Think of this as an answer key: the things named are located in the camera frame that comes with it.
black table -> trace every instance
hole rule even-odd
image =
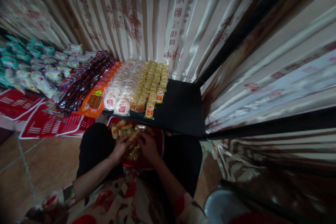
[[[113,115],[113,111],[103,113],[197,138],[205,136],[201,90],[196,84],[169,80],[163,103],[155,107],[154,120],[133,111],[129,117]]]

black pole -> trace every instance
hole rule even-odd
[[[195,82],[198,86],[201,87],[211,77],[279,1],[261,0],[246,22],[238,29],[236,34],[228,38],[210,65]]]
[[[208,140],[336,128],[336,106],[210,133]]]

orange snack package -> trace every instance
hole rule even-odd
[[[107,70],[103,77],[100,78],[99,82],[85,97],[81,108],[77,112],[78,115],[92,118],[98,118],[100,116],[104,109],[105,90],[121,66],[122,64],[120,62],[115,62],[115,64]]]

plastic bag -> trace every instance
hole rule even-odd
[[[6,80],[21,93],[25,93],[25,87],[20,83],[15,75],[15,70],[12,68],[7,68],[5,70]]]

tile floor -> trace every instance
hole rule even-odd
[[[13,223],[44,196],[76,177],[81,138],[19,140],[16,134],[0,145],[0,223]],[[195,199],[204,206],[221,172],[209,153]]]

